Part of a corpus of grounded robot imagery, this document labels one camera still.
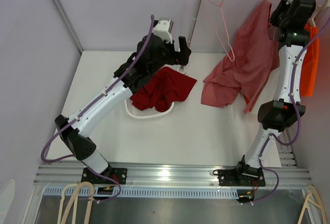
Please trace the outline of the dark red t shirt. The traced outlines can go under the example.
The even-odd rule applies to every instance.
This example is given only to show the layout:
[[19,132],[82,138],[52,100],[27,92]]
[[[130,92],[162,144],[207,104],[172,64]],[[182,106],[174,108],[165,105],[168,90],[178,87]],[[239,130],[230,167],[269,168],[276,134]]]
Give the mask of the dark red t shirt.
[[155,108],[162,113],[169,110],[172,103],[184,102],[196,82],[194,78],[163,67],[130,99],[139,110]]

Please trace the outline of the pink t shirt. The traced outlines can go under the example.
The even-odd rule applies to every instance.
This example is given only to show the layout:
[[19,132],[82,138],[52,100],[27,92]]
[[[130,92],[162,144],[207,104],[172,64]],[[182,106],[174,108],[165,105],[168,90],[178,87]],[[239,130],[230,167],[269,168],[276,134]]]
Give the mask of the pink t shirt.
[[269,38],[272,3],[262,0],[238,28],[233,44],[234,61],[228,56],[203,80],[201,103],[212,107],[233,104],[239,94],[252,111],[272,70],[278,68],[277,42]]

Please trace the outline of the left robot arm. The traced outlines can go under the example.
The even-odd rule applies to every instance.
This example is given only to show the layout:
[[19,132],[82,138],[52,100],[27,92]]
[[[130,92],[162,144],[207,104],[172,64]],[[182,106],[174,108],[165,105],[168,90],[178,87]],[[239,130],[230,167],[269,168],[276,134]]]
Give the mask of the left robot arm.
[[180,36],[178,41],[179,51],[176,51],[173,42],[155,34],[145,36],[102,92],[71,116],[59,115],[55,119],[60,139],[77,160],[93,171],[99,183],[110,180],[111,166],[97,150],[90,134],[117,105],[147,85],[164,65],[185,66],[188,63],[191,50],[186,38]]

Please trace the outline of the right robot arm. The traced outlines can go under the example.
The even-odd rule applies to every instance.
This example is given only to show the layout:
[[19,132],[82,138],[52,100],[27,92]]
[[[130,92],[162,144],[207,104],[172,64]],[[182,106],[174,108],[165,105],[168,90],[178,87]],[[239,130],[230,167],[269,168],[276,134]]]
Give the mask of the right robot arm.
[[279,79],[273,100],[258,111],[260,127],[251,148],[238,162],[230,180],[238,186],[265,186],[262,162],[270,143],[294,123],[300,123],[306,107],[300,104],[303,60],[310,45],[305,29],[316,8],[315,0],[281,0],[270,17],[278,29]]

